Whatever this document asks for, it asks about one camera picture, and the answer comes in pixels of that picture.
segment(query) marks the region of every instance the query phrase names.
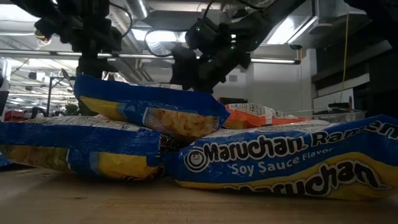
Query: wooden table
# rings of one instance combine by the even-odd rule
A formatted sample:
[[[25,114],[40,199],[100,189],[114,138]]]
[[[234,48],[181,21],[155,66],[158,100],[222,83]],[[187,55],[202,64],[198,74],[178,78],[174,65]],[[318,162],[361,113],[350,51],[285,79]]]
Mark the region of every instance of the wooden table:
[[[0,172],[0,223],[398,223],[398,198],[344,202],[154,183],[103,182],[50,170]]]

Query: ceiling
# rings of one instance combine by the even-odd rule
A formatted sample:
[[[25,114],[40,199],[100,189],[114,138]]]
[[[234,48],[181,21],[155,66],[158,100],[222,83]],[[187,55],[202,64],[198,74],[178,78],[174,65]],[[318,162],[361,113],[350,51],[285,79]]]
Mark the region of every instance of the ceiling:
[[[142,0],[112,0],[112,2],[121,6],[128,6],[134,1],[140,2]],[[249,2],[257,5],[265,5],[272,1],[274,0],[252,0]],[[321,5],[325,1],[329,0],[319,0],[317,2]],[[147,0],[150,14],[142,21],[135,20],[133,29],[139,32],[145,32],[150,27],[157,29],[187,29],[201,16],[203,10],[207,7],[207,2],[207,0]],[[218,22],[225,19],[228,20],[233,14],[232,12],[242,8],[242,5],[235,3],[235,1],[223,2],[212,5],[208,14],[210,19]],[[10,4],[8,0],[0,0],[0,4],[3,4],[0,7],[0,49],[72,51],[71,46],[62,44],[58,37],[52,38],[49,43],[38,41],[33,35],[34,23],[38,18]],[[313,14],[313,11],[312,0],[308,0],[279,25],[275,26],[254,54],[268,58],[295,57],[296,52],[286,45],[279,46],[274,44],[288,42],[300,29],[303,29],[303,25],[308,24],[311,19],[319,18],[320,15]],[[109,18],[112,20],[113,26],[117,27],[121,32],[124,32],[129,27],[128,16],[119,9],[111,7]],[[306,40],[311,38],[307,29],[310,30],[316,24],[317,20],[313,20],[309,26],[304,27],[306,32],[302,32],[292,43],[314,47],[311,42],[306,42]],[[148,53],[141,40],[142,37],[139,37],[137,32],[130,32],[123,39],[123,52]],[[12,70],[15,70],[27,61],[20,70],[14,72],[11,76],[11,95],[7,105],[10,109],[30,108],[32,106],[45,108],[49,92],[49,77],[62,76],[60,74],[61,68],[64,68],[73,76],[75,75],[75,68],[78,64],[76,60],[39,58],[6,59],[12,65]],[[122,82],[137,83],[140,85],[168,82],[172,75],[171,63],[166,60],[127,58],[117,59],[110,63],[118,67],[119,73],[115,74],[115,78]],[[38,77],[43,76],[44,78],[33,80],[28,77],[31,72],[42,74],[38,75]],[[76,99],[74,99],[73,93],[70,90],[69,83],[65,80],[58,83],[52,90],[51,110],[63,109],[66,103],[76,103]]]

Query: orange package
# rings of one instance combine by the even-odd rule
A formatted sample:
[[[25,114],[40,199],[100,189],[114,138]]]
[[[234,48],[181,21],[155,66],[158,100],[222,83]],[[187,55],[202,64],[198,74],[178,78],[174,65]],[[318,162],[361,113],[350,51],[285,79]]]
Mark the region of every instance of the orange package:
[[[236,103],[225,107],[231,113],[224,123],[224,127],[228,129],[258,128],[310,121],[308,118],[299,118],[254,103]]]

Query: table surface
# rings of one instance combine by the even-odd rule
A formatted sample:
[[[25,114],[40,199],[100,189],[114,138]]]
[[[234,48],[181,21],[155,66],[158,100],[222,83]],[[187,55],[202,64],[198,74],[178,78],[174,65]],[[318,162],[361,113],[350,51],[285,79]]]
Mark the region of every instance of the table surface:
[[[0,172],[0,223],[398,223],[382,202],[191,190],[172,180],[105,182],[51,170]]]

